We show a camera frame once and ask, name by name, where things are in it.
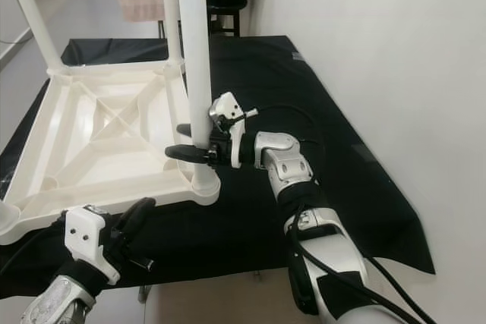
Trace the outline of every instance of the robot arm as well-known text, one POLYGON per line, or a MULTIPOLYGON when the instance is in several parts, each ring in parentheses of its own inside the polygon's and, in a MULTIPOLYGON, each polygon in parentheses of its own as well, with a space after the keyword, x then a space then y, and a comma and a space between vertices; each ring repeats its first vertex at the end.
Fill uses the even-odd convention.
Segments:
MULTIPOLYGON (((368 275, 363 257, 339 216, 327 205, 308 161, 300 153, 299 142, 284 133, 246 134, 245 119, 256 114, 255 110, 244 113, 235 97, 225 93, 210 109, 214 123, 210 148, 171 146, 166 149, 166 155, 211 166, 239 168, 241 164, 250 164, 266 169, 289 242, 296 239, 303 250, 325 262, 334 272, 354 285, 366 286, 368 275)), ((179 126, 178 130, 190 134, 188 125, 179 126)), ((289 245, 289 278, 298 308, 319 315, 322 323, 403 323, 384 307, 343 287, 292 244, 289 245)))
POLYGON ((153 262, 133 257, 131 240, 145 223, 155 200, 135 203, 118 221, 95 206, 65 213, 65 246, 73 261, 58 271, 51 285, 27 308, 21 324, 83 324, 106 284, 120 279, 122 263, 151 270, 153 262))

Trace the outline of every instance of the black cloth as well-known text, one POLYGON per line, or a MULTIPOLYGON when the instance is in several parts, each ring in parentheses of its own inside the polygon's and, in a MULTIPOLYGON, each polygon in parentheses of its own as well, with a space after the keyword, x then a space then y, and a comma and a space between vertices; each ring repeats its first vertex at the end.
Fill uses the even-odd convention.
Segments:
MULTIPOLYGON (((74 39, 62 59, 74 65, 166 57, 166 44, 160 39, 74 39)), ((314 143, 302 143, 302 151, 313 169, 320 172, 330 205, 359 247, 372 256, 434 273, 414 210, 287 37, 212 37, 210 64, 213 98, 232 91, 244 110, 293 105, 318 120, 325 159, 323 150, 314 143)), ((45 89, 0 156, 3 185, 10 180, 45 89)), ((248 120, 247 130, 282 131, 318 140, 312 123, 288 109, 261 112, 248 120)), ((183 202, 156 208, 132 244, 137 254, 155 260, 156 268, 148 274, 136 266, 126 266, 117 287, 286 266, 286 241, 267 173, 251 167, 221 167, 217 173, 222 188, 213 205, 183 202)), ((34 233, 0 247, 0 263, 5 264, 34 233)), ((40 293, 68 257, 62 233, 46 234, 0 277, 0 297, 40 293)))

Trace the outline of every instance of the white pole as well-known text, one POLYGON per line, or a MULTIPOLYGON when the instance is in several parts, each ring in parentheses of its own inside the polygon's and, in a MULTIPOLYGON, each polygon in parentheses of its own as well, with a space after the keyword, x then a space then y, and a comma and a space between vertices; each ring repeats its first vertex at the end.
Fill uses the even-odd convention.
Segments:
POLYGON ((37 44, 40 51, 47 62, 47 66, 51 69, 60 70, 64 67, 59 54, 55 50, 52 43, 49 31, 46 28, 46 24, 43 21, 37 3, 35 0, 18 0, 22 10, 24 11, 25 18, 30 25, 33 35, 36 37, 37 44))
MULTIPOLYGON (((210 54, 207 34, 206 0, 179 0, 188 83, 191 133, 194 145, 208 148, 211 121, 210 54)), ((213 169, 195 165, 192 187, 198 193, 212 194, 219 189, 213 169)))
POLYGON ((179 39, 179 11, 177 0, 164 0, 164 30, 167 33, 169 47, 169 62, 182 63, 181 40, 179 39))

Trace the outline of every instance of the gray floor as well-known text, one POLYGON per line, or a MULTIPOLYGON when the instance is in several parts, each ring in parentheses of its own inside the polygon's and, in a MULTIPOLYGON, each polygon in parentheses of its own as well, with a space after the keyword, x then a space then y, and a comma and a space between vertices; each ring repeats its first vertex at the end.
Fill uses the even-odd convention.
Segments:
MULTIPOLYGON (((117 0, 62 0, 48 21, 59 54, 70 38, 156 38, 155 22, 123 20, 117 0)), ((47 78, 47 65, 35 39, 30 40, 0 73, 0 150, 47 78)))
MULTIPOLYGON (((405 278, 408 289, 431 283, 434 278, 389 260, 380 260, 397 278, 405 278)), ((385 294, 396 304, 403 301, 384 282, 379 272, 367 265, 369 287, 385 294)), ((152 287, 145 305, 137 301, 138 288, 108 290, 96 298, 97 304, 86 324, 318 324, 315 316, 298 311, 292 299, 286 269, 175 282, 152 287)), ((0 300, 2 323, 15 324, 31 297, 0 300)))

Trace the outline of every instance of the black stool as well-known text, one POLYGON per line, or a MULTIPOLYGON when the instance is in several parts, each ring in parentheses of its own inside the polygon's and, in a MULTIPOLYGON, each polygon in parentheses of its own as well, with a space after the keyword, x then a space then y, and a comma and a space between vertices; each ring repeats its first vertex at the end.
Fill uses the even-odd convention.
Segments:
POLYGON ((240 10, 246 7, 247 0, 206 0, 207 4, 207 27, 209 34, 215 32, 232 32, 235 37, 240 37, 240 10), (211 16, 231 15, 233 17, 233 28, 214 29, 211 23, 211 16))

